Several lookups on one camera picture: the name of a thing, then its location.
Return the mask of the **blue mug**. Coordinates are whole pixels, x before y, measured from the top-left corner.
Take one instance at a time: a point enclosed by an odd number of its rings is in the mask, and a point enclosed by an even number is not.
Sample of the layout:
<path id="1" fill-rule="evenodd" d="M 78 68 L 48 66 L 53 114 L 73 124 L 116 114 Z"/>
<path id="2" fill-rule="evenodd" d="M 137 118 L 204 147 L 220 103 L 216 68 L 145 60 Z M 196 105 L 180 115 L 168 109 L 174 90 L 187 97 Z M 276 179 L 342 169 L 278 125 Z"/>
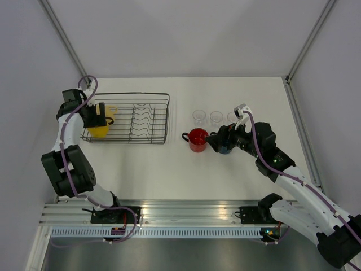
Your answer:
<path id="1" fill-rule="evenodd" d="M 222 146 L 221 149 L 219 150 L 219 153 L 224 154 L 224 155 L 227 155 L 231 152 L 232 152 L 232 149 L 228 149 L 226 146 Z"/>

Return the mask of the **red mug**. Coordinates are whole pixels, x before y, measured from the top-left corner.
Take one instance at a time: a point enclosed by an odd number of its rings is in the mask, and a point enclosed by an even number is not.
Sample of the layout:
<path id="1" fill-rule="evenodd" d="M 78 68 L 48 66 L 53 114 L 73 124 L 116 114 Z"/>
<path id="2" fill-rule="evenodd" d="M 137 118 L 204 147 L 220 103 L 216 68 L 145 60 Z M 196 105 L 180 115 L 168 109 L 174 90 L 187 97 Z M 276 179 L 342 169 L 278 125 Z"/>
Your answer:
<path id="1" fill-rule="evenodd" d="M 196 153 L 206 150 L 207 142 L 205 139 L 208 136 L 208 132 L 202 128 L 195 128 L 189 133 L 182 133 L 182 138 L 188 143 L 190 149 Z"/>

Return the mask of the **pale yellow mug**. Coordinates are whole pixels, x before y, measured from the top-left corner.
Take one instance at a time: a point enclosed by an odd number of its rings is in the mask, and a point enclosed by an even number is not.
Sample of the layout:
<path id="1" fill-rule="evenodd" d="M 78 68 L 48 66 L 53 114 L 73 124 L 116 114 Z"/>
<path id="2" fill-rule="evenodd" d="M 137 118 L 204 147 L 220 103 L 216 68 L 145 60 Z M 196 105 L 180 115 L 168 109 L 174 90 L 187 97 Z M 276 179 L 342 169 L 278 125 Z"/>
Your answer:
<path id="1" fill-rule="evenodd" d="M 115 118 L 115 114 L 118 112 L 118 108 L 104 103 L 98 103 L 96 105 L 96 115 Z"/>

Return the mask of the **clear glass cup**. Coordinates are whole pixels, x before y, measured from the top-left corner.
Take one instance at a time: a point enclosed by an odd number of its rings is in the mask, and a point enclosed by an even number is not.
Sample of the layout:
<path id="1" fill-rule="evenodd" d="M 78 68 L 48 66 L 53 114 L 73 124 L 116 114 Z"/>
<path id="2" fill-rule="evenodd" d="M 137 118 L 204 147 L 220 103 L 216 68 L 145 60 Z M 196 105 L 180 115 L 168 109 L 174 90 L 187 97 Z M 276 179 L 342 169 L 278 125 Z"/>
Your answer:
<path id="1" fill-rule="evenodd" d="M 206 113 L 203 110 L 195 110 L 192 114 L 193 123 L 196 127 L 204 126 L 206 122 Z"/>
<path id="2" fill-rule="evenodd" d="M 238 118 L 234 112 L 230 112 L 227 115 L 227 121 L 229 124 L 236 123 L 238 121 Z"/>
<path id="3" fill-rule="evenodd" d="M 219 111 L 213 111 L 210 114 L 210 123 L 211 126 L 214 128 L 219 128 L 222 126 L 223 124 L 223 113 L 219 112 Z"/>

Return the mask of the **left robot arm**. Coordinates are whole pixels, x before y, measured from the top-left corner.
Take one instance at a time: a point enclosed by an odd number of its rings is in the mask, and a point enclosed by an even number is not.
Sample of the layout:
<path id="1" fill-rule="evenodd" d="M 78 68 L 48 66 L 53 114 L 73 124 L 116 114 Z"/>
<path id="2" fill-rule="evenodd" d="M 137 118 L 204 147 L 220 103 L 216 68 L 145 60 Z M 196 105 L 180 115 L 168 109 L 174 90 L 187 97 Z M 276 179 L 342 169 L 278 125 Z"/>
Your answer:
<path id="1" fill-rule="evenodd" d="M 104 103 L 95 104 L 90 93 L 81 89 L 63 91 L 64 103 L 56 119 L 59 130 L 50 152 L 41 163 L 57 196 L 88 200 L 112 224 L 122 220 L 123 210 L 115 194 L 96 183 L 95 172 L 80 148 L 81 132 L 87 128 L 107 128 L 113 119 Z"/>

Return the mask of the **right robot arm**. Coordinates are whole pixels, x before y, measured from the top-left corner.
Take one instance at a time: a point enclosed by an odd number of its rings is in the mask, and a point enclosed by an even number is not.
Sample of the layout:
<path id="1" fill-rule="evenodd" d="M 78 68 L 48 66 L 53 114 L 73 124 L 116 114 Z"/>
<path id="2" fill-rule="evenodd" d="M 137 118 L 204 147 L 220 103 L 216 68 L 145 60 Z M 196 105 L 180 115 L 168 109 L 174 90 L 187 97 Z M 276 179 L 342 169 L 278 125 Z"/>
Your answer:
<path id="1" fill-rule="evenodd" d="M 258 122 L 246 132 L 245 125 L 220 127 L 205 139 L 215 152 L 235 147 L 255 157 L 258 170 L 282 187 L 303 207 L 299 211 L 272 193 L 258 203 L 264 223 L 273 220 L 292 227 L 316 245 L 333 267 L 342 268 L 360 253 L 360 215 L 352 216 L 327 198 L 276 145 L 270 124 Z"/>

